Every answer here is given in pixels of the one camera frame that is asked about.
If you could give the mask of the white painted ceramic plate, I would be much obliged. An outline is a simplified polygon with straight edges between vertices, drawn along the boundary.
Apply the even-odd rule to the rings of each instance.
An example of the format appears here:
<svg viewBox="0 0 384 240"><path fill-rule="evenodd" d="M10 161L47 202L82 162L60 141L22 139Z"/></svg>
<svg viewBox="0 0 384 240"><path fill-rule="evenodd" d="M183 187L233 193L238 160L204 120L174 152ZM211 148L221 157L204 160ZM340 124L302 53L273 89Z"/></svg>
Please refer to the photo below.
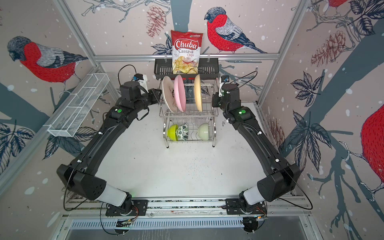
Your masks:
<svg viewBox="0 0 384 240"><path fill-rule="evenodd" d="M178 107L176 105L176 100L174 97L174 83L170 77L165 76L163 78L162 88L163 88L164 101L165 101L168 109L172 113L175 113L178 110Z"/></svg>

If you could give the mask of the pink plate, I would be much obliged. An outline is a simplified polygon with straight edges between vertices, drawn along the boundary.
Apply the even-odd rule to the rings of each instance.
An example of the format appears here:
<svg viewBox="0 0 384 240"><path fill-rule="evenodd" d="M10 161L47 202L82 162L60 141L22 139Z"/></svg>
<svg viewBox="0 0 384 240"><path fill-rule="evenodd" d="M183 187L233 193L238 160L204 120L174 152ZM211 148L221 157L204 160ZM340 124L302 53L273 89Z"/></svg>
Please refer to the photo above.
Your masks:
<svg viewBox="0 0 384 240"><path fill-rule="evenodd" d="M178 109L181 112L186 111L186 91L184 86L184 81L181 75L177 75L175 77L174 81L174 93L175 93L175 100Z"/></svg>

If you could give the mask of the yellow plate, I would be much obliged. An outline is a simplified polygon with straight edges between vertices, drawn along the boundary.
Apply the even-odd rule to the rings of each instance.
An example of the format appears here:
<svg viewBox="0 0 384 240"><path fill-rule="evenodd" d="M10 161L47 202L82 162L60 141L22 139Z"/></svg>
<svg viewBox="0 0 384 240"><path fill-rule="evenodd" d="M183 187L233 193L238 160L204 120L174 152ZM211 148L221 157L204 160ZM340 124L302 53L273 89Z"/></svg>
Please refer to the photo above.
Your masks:
<svg viewBox="0 0 384 240"><path fill-rule="evenodd" d="M202 102L202 90L201 90L201 77L198 74L194 79L194 95L195 103L199 112L203 112L203 102Z"/></svg>

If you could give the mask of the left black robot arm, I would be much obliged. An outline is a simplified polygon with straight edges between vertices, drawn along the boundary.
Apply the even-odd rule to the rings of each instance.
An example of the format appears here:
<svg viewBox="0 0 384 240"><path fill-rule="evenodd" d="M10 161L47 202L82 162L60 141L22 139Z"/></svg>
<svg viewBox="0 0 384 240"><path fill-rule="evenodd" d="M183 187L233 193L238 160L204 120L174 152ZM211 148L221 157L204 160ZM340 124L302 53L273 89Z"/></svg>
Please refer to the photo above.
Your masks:
<svg viewBox="0 0 384 240"><path fill-rule="evenodd" d="M114 142L138 119L140 111L149 111L151 105L160 102L162 91L146 90L134 81L121 85L120 91L121 97L107 112L99 132L69 165L60 165L57 174L66 192L71 191L88 200L106 203L128 213L133 208L132 196L96 177L96 173Z"/></svg>

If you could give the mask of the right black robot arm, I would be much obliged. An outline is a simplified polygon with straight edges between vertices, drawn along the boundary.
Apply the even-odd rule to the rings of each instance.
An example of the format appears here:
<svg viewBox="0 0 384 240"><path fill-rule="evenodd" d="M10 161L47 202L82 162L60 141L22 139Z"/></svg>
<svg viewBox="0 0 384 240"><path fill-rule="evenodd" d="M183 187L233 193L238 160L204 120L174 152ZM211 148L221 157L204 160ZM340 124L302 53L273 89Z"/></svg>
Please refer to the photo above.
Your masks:
<svg viewBox="0 0 384 240"><path fill-rule="evenodd" d="M256 116L241 104L237 84L223 84L213 95L212 106L223 111L225 119L238 131L260 161L265 178L239 194L242 208L275 199L294 190L301 174L296 164L290 164L273 146L262 131Z"/></svg>

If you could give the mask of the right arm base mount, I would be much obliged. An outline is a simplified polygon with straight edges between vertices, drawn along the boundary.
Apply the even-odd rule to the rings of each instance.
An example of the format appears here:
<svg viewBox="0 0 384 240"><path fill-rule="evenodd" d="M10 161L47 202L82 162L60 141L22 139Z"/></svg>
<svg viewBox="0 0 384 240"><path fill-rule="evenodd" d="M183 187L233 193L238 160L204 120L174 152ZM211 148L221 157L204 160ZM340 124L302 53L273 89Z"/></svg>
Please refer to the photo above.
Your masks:
<svg viewBox="0 0 384 240"><path fill-rule="evenodd" d="M225 199L221 206L228 215L266 215L267 208L264 202L249 205L243 199Z"/></svg>

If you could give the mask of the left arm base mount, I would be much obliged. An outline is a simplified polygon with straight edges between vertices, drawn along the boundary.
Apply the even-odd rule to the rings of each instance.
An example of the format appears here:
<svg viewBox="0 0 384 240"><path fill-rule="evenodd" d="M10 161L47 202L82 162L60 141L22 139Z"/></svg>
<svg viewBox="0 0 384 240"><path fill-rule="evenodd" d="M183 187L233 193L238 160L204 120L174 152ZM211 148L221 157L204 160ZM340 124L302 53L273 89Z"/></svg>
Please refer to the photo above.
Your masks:
<svg viewBox="0 0 384 240"><path fill-rule="evenodd" d="M123 216L145 216L148 208L148 200L129 200L125 201L122 206L116 207L107 204L107 217L123 217Z"/></svg>

